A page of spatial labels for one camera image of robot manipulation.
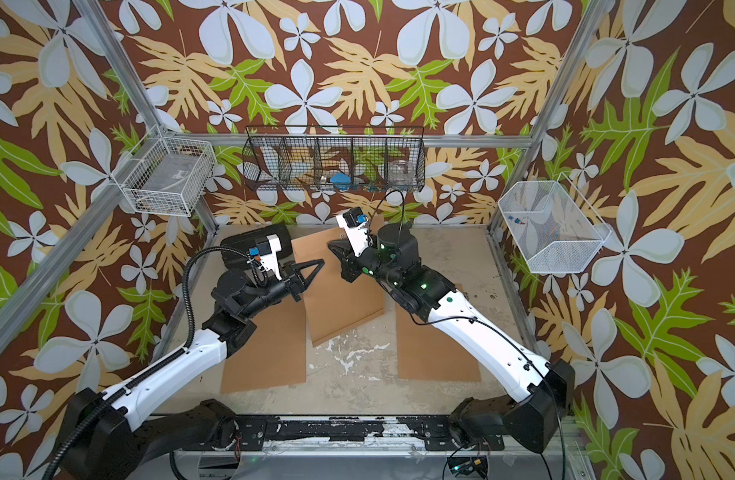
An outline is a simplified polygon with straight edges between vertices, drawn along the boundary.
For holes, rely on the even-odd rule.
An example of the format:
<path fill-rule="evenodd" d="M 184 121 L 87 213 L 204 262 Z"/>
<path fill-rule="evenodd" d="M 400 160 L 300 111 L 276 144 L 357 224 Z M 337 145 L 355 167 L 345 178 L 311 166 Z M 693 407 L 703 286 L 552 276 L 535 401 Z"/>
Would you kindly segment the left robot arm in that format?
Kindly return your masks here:
<path fill-rule="evenodd" d="M 183 346 L 103 392 L 85 389 L 69 401 L 43 478 L 65 472 L 74 479 L 125 479 L 140 464 L 205 442 L 231 424 L 233 412 L 216 401 L 181 414 L 151 415 L 243 348 L 255 332 L 255 316 L 286 298 L 299 301 L 324 264 L 288 262 L 279 278 L 263 286 L 250 283 L 242 270 L 225 271 L 211 291 L 213 314 L 201 328 L 189 328 Z"/>

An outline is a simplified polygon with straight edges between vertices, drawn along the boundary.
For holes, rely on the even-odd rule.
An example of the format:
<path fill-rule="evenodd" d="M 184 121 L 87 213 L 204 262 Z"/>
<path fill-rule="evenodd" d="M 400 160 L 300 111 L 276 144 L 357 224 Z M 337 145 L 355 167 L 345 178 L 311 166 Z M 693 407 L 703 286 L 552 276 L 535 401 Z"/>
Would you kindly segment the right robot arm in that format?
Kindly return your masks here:
<path fill-rule="evenodd" d="M 401 224 L 377 233 L 358 209 L 337 216 L 344 232 L 327 247 L 347 282 L 373 278 L 420 326 L 431 326 L 455 340 L 491 372 L 505 395 L 467 398 L 449 415 L 449 431 L 461 447 L 509 436 L 530 452 L 545 452 L 561 430 L 575 389 L 575 370 L 550 362 L 490 322 L 457 286 L 419 256 L 417 238 Z"/>

